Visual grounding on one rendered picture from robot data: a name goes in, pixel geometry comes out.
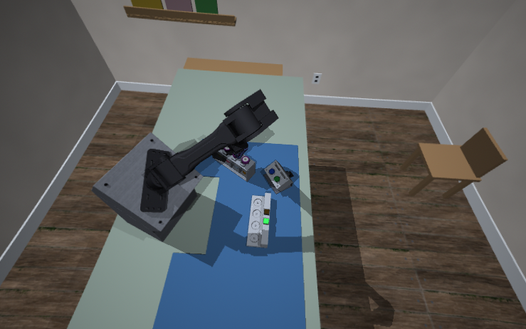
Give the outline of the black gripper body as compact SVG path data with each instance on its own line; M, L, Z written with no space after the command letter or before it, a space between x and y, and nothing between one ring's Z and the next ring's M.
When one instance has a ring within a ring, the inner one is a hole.
M239 142L237 142L236 144L230 145L228 147L232 151L232 153L236 155L239 152L244 151L244 148L246 149L248 147L248 143L243 143L242 145L239 145Z

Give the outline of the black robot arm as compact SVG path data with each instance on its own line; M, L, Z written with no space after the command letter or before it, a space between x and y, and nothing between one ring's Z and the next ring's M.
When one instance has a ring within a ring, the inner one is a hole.
M164 212L167 190L186 179L185 176L192 172L200 162L237 142L239 145L247 143L273 124L279 117L274 110L270 111L264 102L265 99L260 89L234 105L224 113L226 117L229 116L209 136L187 150L171 156L167 151L149 149L140 210L142 212ZM162 200L160 200L161 196ZM145 209L146 207L149 209Z

